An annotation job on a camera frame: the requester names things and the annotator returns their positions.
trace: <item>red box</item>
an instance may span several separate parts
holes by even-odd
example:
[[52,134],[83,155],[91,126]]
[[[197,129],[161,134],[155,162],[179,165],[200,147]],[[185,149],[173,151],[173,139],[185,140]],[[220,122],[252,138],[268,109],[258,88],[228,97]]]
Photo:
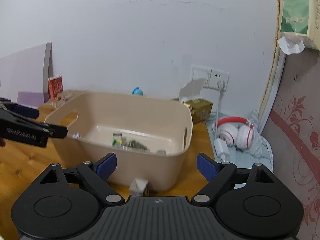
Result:
[[63,92],[62,76],[48,78],[48,86],[51,101],[55,101],[57,95]]

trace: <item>white charger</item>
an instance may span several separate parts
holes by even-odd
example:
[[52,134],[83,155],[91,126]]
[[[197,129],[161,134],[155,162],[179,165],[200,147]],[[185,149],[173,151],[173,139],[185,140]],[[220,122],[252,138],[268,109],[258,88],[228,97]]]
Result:
[[226,156],[230,156],[230,152],[227,146],[227,143],[220,139],[217,138],[213,142],[214,150],[216,152],[216,155],[221,158],[221,160],[224,162],[226,160]]

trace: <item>bin handle cutout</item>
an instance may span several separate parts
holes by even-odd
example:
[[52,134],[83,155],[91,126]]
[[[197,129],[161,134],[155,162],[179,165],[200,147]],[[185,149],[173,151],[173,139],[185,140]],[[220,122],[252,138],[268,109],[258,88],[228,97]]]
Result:
[[78,120],[79,112],[76,109],[73,109],[70,113],[66,114],[61,120],[60,125],[70,127],[75,121]]
[[187,144],[187,127],[184,130],[184,137],[183,137],[183,150],[186,149],[186,144]]

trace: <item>white charging cable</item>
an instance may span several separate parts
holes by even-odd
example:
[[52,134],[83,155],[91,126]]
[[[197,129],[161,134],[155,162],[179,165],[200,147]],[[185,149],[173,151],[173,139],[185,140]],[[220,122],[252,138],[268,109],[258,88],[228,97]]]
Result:
[[226,161],[226,155],[230,155],[228,146],[225,141],[221,140],[220,138],[217,139],[218,134],[218,115],[219,115],[219,103],[220,103],[220,95],[221,91],[224,89],[225,83],[223,80],[218,81],[218,88],[219,88],[219,98],[217,103],[217,111],[216,111],[216,127],[215,127],[215,140],[213,142],[215,152],[218,157],[224,162]]
[[217,111],[216,111],[216,131],[214,138],[217,139],[217,134],[218,134],[218,114],[219,114],[219,103],[220,103],[220,95],[221,95],[221,90],[224,89],[224,81],[219,80],[218,81],[218,89],[219,89],[219,98],[218,98],[218,103],[217,103]]

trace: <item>wooden desk surface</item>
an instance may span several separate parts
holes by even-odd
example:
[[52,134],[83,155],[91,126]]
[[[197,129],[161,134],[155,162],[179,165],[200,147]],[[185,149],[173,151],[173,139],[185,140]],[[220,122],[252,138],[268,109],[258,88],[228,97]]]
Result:
[[[43,121],[52,111],[50,106],[41,106],[39,120]],[[193,197],[207,181],[196,168],[196,156],[204,152],[213,158],[212,146],[204,122],[193,126],[191,145],[180,170],[175,187],[167,192],[150,193],[152,196],[186,195]],[[11,221],[11,207],[30,183],[50,164],[62,163],[53,143],[49,140],[46,148],[33,147],[7,141],[0,148],[0,235],[5,240],[16,240],[19,235]],[[125,199],[128,187],[111,185]]]

